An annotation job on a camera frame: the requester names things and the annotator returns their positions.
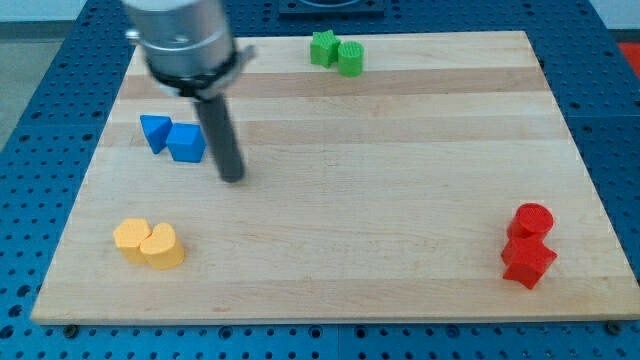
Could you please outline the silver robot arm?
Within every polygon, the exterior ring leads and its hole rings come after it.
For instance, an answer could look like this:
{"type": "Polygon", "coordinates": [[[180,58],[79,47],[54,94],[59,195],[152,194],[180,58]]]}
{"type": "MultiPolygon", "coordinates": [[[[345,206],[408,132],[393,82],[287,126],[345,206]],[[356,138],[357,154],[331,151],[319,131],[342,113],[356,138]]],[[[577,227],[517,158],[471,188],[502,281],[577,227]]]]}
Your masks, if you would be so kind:
{"type": "Polygon", "coordinates": [[[221,0],[123,0],[132,28],[126,37],[142,48],[153,77],[181,97],[210,100],[222,94],[256,56],[237,46],[221,0]]]}

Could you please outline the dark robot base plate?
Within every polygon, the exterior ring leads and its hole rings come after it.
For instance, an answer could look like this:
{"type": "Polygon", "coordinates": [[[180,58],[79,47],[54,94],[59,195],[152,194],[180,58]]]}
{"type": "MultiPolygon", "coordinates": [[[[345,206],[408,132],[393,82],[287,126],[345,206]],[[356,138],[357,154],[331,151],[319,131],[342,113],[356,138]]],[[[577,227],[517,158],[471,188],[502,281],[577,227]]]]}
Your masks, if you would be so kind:
{"type": "Polygon", "coordinates": [[[277,0],[280,17],[381,15],[386,0],[277,0]]]}

